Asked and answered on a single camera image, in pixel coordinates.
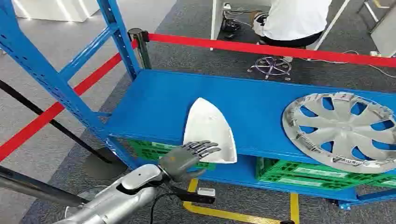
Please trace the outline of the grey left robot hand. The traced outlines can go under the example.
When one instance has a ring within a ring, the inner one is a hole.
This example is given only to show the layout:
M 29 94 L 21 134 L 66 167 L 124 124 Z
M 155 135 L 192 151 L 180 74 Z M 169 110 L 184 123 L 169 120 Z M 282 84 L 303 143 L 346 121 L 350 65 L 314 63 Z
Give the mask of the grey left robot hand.
M 201 176 L 206 170 L 199 169 L 189 172 L 201 159 L 218 152 L 218 144 L 208 140 L 192 141 L 173 148 L 159 159 L 159 166 L 166 175 L 175 182 L 190 180 Z

